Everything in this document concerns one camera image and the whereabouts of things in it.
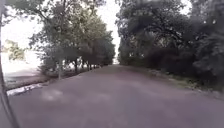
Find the road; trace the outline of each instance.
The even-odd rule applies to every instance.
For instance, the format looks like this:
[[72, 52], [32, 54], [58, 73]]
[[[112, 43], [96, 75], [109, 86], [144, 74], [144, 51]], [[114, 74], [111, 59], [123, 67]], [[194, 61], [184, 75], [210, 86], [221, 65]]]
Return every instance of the road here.
[[[223, 101], [122, 66], [83, 73], [10, 101], [21, 128], [224, 127]], [[0, 127], [8, 128], [1, 114], [0, 119]]]

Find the tree-lined road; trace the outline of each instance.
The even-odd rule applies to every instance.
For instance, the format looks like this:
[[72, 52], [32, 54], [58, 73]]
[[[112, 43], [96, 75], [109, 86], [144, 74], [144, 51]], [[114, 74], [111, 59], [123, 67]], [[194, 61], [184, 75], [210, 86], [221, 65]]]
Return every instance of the tree-lined road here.
[[109, 66], [10, 100], [21, 128], [224, 127], [223, 101], [170, 84]]

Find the overcast sky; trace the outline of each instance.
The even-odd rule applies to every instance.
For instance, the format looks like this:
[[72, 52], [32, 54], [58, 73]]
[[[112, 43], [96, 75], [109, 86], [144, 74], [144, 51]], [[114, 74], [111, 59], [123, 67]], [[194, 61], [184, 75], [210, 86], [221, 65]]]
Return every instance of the overcast sky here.
[[[99, 9], [98, 14], [102, 17], [102, 20], [107, 24], [107, 29], [113, 31], [113, 43], [116, 45], [116, 53], [119, 47], [120, 39], [117, 33], [117, 26], [115, 25], [116, 13], [119, 11], [119, 6], [115, 4], [115, 0], [107, 0], [106, 6]], [[182, 11], [187, 13], [189, 11], [190, 3], [188, 0], [182, 0], [187, 7]], [[29, 20], [17, 20], [14, 19], [10, 24], [2, 28], [2, 42], [6, 39], [13, 40], [19, 43], [20, 47], [28, 47], [29, 37], [33, 33], [40, 30], [41, 25], [38, 25], [36, 21]]]

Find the foliage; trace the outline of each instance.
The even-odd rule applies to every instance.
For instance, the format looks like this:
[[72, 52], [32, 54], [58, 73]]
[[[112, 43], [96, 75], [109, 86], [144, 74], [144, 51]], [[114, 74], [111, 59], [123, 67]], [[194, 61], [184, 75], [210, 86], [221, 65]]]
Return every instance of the foliage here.
[[224, 74], [222, 0], [191, 1], [181, 14], [180, 0], [120, 1], [117, 25], [121, 64], [164, 70], [197, 79], [220, 82]]
[[96, 14], [104, 0], [9, 0], [17, 15], [29, 16], [43, 24], [40, 32], [30, 39], [30, 46], [43, 54], [41, 69], [58, 71], [73, 64], [75, 71], [82, 64], [112, 63], [114, 45], [111, 32]]
[[17, 42], [13, 42], [11, 40], [6, 41], [9, 47], [7, 51], [9, 52], [9, 60], [24, 60], [24, 49], [18, 46]]

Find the pole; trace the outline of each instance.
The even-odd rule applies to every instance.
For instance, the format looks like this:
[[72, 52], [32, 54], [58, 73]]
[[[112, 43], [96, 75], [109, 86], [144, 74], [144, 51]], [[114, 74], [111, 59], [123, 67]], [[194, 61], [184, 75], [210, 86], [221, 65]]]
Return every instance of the pole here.
[[[2, 14], [4, 9], [5, 9], [5, 0], [0, 0], [0, 46], [1, 46]], [[5, 87], [5, 82], [4, 82], [3, 72], [2, 72], [1, 49], [0, 49], [0, 100], [2, 102], [3, 109], [6, 113], [6, 116], [12, 128], [19, 128], [19, 124], [17, 122], [17, 119], [10, 105], [9, 98], [7, 96], [7, 90]]]

